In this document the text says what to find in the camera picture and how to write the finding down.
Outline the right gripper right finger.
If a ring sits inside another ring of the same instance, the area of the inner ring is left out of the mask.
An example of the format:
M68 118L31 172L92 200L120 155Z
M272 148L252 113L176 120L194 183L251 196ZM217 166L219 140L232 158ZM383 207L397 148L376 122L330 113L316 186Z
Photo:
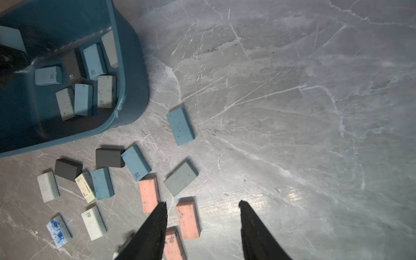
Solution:
M239 202L245 260L291 260L247 201Z

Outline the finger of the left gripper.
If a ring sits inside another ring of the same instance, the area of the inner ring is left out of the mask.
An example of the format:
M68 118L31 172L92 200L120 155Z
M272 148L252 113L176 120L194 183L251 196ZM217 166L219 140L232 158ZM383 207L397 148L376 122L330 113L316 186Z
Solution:
M1 45L1 88L5 88L28 66L29 59L25 52Z

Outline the grey green eraser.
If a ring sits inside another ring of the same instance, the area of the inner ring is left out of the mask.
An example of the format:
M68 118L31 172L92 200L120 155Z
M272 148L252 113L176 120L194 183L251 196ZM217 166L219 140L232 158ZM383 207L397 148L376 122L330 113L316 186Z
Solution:
M74 91L71 88L65 88L56 92L58 108L63 121L75 117L74 113Z

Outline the black eraser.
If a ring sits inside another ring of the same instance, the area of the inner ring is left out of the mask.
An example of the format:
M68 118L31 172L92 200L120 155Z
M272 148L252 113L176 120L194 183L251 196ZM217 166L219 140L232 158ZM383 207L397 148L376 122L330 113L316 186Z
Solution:
M80 51L73 49L63 56L63 63L70 83L79 83L87 80Z

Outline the white blue stained eraser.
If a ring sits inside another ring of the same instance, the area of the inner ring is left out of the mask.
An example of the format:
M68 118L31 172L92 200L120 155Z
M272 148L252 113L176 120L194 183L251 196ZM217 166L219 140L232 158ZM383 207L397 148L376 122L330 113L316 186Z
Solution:
M46 228L49 231L57 248L63 247L73 238L60 214L49 221L46 224Z

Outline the teal eraser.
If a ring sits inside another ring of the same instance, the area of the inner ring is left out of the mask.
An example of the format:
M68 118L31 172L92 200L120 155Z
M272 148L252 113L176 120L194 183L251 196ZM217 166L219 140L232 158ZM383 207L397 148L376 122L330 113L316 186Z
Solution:
M1 45L20 50L27 54L21 32L18 29L0 26Z

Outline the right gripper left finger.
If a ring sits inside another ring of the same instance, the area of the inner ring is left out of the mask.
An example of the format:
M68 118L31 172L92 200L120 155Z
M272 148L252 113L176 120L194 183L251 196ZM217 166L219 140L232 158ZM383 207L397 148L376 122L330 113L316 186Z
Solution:
M160 202L116 260L161 260L165 245L167 207Z

